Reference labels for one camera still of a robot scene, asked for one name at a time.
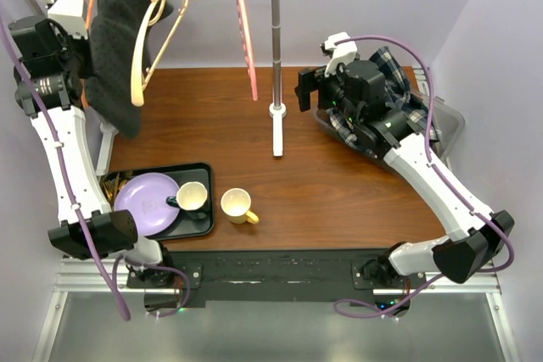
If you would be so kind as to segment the black dotted skirt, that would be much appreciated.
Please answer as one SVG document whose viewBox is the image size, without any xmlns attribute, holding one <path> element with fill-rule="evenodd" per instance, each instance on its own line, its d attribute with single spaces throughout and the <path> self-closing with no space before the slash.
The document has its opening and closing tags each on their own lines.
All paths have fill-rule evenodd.
<svg viewBox="0 0 543 362">
<path fill-rule="evenodd" d="M 93 75 L 85 82 L 87 103 L 122 136 L 141 130 L 142 110 L 131 102 L 132 55 L 150 0 L 98 0 L 89 41 Z"/>
</svg>

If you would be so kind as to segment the navy beige plaid skirt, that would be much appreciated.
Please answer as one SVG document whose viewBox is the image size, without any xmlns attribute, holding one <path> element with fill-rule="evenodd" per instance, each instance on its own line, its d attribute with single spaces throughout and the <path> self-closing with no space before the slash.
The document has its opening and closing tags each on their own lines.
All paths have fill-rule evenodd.
<svg viewBox="0 0 543 362">
<path fill-rule="evenodd" d="M 356 56 L 350 64 L 340 64 L 335 75 L 343 84 L 344 99 L 326 113 L 348 147 L 381 159 L 409 136 L 419 136 L 430 149 L 439 140 L 428 108 L 412 96 L 406 73 L 388 47 L 368 60 Z"/>
</svg>

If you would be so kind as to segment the pink plastic hanger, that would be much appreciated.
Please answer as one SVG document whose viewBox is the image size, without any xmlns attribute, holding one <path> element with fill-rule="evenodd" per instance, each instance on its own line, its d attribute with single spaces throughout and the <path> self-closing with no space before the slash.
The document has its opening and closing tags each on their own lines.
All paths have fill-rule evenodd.
<svg viewBox="0 0 543 362">
<path fill-rule="evenodd" d="M 245 0 L 236 0 L 236 5 L 238 11 L 238 27 L 244 51 L 244 61 L 249 77 L 251 97 L 256 102 L 258 100 L 258 85 L 255 72 L 255 58 L 250 35 L 247 5 Z"/>
</svg>

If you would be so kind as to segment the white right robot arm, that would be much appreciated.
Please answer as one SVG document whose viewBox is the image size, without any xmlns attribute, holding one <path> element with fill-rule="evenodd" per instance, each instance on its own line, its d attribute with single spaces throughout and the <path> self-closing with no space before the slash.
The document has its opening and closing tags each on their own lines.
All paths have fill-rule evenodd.
<svg viewBox="0 0 543 362">
<path fill-rule="evenodd" d="M 385 77 L 375 63 L 355 59 L 334 74 L 324 67 L 305 68 L 295 88 L 301 111 L 310 109 L 312 92 L 318 93 L 320 109 L 336 108 L 358 142 L 411 185 L 445 229 L 440 239 L 401 242 L 382 255 L 377 275 L 384 286 L 396 288 L 419 271 L 439 272 L 462 284 L 501 251 L 513 217 L 477 199 L 425 148 L 423 130 L 388 103 Z"/>
</svg>

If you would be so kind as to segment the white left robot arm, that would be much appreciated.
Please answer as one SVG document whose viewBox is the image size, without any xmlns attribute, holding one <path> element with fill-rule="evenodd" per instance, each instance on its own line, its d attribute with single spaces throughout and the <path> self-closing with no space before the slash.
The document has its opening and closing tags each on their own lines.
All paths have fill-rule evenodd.
<svg viewBox="0 0 543 362">
<path fill-rule="evenodd" d="M 41 16 L 16 20 L 8 32 L 32 82 L 14 73 L 16 101 L 42 142 L 57 193 L 52 246 L 81 260 L 120 253 L 132 277 L 152 287 L 172 285 L 176 267 L 167 249 L 140 236 L 128 211 L 111 208 L 92 165 L 81 106 L 81 82 L 93 73 L 86 36 Z"/>
</svg>

